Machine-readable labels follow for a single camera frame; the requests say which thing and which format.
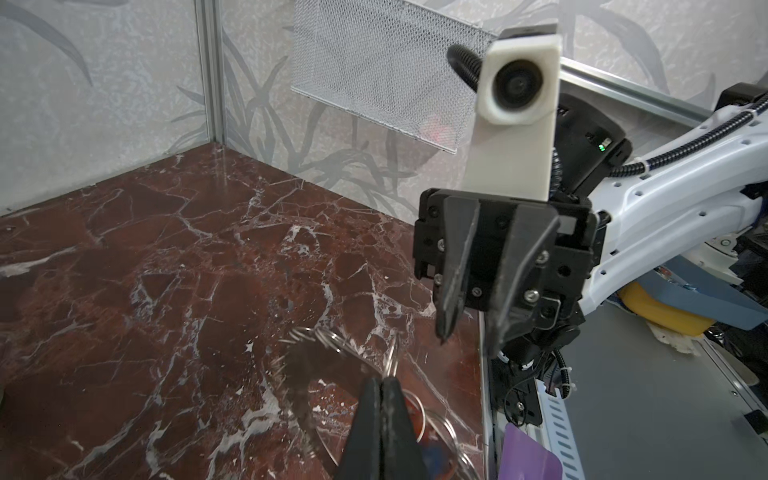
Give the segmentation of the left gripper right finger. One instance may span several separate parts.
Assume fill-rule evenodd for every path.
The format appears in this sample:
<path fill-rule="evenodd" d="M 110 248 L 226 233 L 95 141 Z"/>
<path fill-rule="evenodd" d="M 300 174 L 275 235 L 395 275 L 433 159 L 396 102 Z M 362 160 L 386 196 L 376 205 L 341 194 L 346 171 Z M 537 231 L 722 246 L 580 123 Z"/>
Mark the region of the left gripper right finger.
<path fill-rule="evenodd" d="M 402 388 L 394 377 L 382 383 L 381 473 L 383 479 L 428 478 Z"/>

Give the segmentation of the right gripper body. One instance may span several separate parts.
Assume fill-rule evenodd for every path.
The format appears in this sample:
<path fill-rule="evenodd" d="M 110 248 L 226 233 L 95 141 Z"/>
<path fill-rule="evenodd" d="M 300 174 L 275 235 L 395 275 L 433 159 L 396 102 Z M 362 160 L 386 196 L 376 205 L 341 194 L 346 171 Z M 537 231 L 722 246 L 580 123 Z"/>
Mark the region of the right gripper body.
<path fill-rule="evenodd" d="M 570 318 L 594 265 L 598 227 L 584 204 L 424 191 L 413 258 L 416 277 L 433 282 L 437 338 L 447 341 L 468 309 L 483 313 L 489 345 Z"/>

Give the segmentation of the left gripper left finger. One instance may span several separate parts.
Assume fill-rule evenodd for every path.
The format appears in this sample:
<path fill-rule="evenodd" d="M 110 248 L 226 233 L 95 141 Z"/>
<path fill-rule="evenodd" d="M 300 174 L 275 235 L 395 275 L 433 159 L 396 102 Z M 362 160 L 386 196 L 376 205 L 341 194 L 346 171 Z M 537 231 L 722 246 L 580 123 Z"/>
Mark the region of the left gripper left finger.
<path fill-rule="evenodd" d="M 381 473 L 381 381 L 370 378 L 363 384 L 335 480 L 382 479 Z"/>

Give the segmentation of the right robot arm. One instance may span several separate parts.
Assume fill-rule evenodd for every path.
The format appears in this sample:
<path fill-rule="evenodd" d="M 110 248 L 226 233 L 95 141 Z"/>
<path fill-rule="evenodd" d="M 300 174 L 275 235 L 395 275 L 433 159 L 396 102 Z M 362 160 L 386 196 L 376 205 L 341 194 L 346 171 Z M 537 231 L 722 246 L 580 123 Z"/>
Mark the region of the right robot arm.
<path fill-rule="evenodd" d="M 630 161 L 623 130 L 559 91 L 556 35 L 448 48 L 476 95 L 458 190 L 420 198 L 413 257 L 434 283 L 436 334 L 484 315 L 491 404 L 528 412 L 534 381 L 612 293 L 767 210 L 767 97 L 727 94 L 699 128 Z"/>

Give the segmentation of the blue key tag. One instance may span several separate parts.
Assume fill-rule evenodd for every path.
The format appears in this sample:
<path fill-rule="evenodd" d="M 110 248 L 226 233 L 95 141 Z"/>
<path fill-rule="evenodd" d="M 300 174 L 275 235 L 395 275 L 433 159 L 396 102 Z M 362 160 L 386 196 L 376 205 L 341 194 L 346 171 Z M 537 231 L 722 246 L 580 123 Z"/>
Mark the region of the blue key tag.
<path fill-rule="evenodd" d="M 452 454 L 442 440 L 423 439 L 419 443 L 430 480 L 448 480 L 455 472 Z"/>

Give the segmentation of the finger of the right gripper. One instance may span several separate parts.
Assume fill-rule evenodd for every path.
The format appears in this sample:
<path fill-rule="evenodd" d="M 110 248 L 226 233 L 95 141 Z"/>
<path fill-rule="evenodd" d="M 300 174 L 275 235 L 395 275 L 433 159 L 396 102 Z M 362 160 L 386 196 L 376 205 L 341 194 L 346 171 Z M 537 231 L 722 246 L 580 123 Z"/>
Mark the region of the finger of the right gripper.
<path fill-rule="evenodd" d="M 436 335 L 444 343 L 464 313 L 469 279 L 469 260 L 475 238 L 480 204 L 476 199 L 448 196 L 443 202 L 444 257 L 436 315 Z"/>
<path fill-rule="evenodd" d="M 554 245 L 558 226 L 559 215 L 548 204 L 515 208 L 486 314 L 486 356 L 496 356 L 506 342 L 533 330 L 545 270 L 537 259 Z"/>

